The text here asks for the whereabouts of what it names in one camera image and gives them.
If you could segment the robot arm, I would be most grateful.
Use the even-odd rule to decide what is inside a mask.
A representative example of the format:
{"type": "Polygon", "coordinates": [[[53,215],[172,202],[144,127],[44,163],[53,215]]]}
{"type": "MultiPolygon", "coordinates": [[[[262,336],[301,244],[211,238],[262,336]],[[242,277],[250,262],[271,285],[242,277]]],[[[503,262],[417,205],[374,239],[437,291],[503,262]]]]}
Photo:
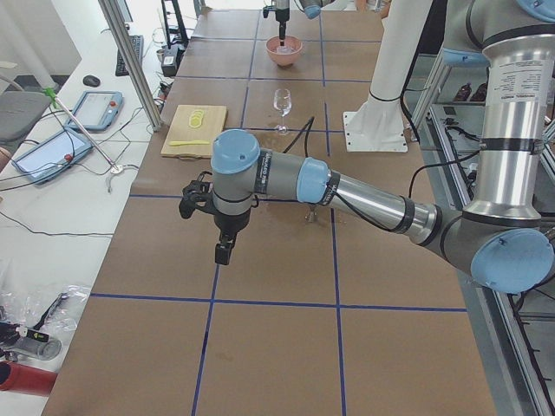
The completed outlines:
{"type": "MultiPolygon", "coordinates": [[[[309,19],[317,17],[321,9],[331,3],[334,0],[300,0],[297,6],[309,19]]],[[[275,13],[276,20],[278,22],[278,39],[280,45],[285,45],[286,38],[286,28],[287,23],[290,20],[291,6],[289,0],[275,0],[271,1],[271,8],[275,13]]]]}
{"type": "MultiPolygon", "coordinates": [[[[250,76],[245,125],[263,148],[310,155],[330,167],[396,195],[414,185],[416,200],[434,201],[423,151],[350,153],[341,113],[361,103],[378,55],[382,25],[372,13],[330,11],[310,20],[293,12],[288,33],[305,50],[278,68],[264,42],[278,32],[260,18],[257,44],[245,61],[250,76]]],[[[263,196],[239,233],[231,261],[219,267],[216,296],[259,303],[341,303],[399,308],[460,309],[455,270],[406,237],[376,229],[327,207],[305,219],[307,206],[263,196]]]]}

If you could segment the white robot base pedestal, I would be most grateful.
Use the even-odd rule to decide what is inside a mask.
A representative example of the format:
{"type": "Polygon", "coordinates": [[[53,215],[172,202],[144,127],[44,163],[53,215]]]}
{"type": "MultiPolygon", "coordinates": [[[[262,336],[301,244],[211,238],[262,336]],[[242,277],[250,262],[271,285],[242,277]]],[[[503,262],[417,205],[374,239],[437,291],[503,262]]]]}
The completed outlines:
{"type": "Polygon", "coordinates": [[[367,100],[343,114],[350,153],[405,153],[403,90],[421,35],[438,1],[393,1],[381,20],[383,35],[367,100]]]}

